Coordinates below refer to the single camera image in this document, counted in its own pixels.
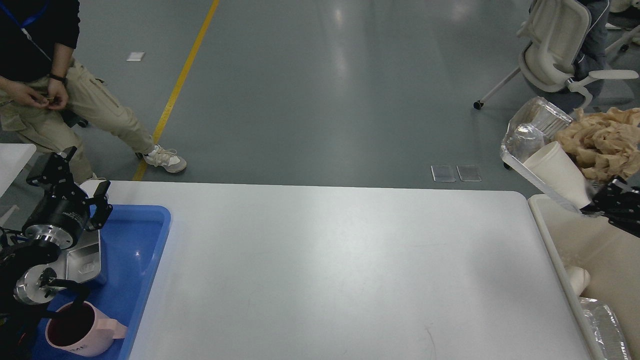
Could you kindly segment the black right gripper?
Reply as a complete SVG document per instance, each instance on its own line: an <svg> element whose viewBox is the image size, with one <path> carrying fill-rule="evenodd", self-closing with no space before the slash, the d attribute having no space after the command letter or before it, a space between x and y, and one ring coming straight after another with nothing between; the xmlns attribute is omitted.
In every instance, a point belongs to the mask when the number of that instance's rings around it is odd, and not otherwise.
<svg viewBox="0 0 640 360"><path fill-rule="evenodd" d="M640 237L639 190L638 186L630 186L624 178L615 176L596 192L595 205L586 205L580 212L588 217L605 217L613 226Z"/></svg>

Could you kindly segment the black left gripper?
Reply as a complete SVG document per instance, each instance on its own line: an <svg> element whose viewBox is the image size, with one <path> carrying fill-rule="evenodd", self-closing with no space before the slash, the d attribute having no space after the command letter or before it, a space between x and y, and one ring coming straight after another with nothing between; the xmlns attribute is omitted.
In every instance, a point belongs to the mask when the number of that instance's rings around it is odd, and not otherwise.
<svg viewBox="0 0 640 360"><path fill-rule="evenodd" d="M26 183L45 192L22 227L28 239L49 236L60 248L73 248L84 230L101 230L109 219L114 209L108 202L111 182L100 182L89 198L74 182L70 169L76 151L76 146L69 146L61 152L44 153L27 174ZM94 206L90 218L89 206Z"/></svg>

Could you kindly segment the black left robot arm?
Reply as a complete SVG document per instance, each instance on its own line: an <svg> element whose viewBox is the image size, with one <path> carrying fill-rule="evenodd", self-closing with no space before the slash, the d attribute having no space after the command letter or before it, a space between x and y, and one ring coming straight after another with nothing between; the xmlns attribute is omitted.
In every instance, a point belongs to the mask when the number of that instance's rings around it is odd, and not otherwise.
<svg viewBox="0 0 640 360"><path fill-rule="evenodd" d="M83 235L99 232L114 209L108 203L108 180L88 196L74 181L70 162L77 152L41 155L27 183L44 190L42 199L20 230L1 229L1 358L29 360L41 319L55 319L48 310L57 293L75 294L71 309L87 300L90 289L69 271L55 269L62 255L70 254Z"/></svg>

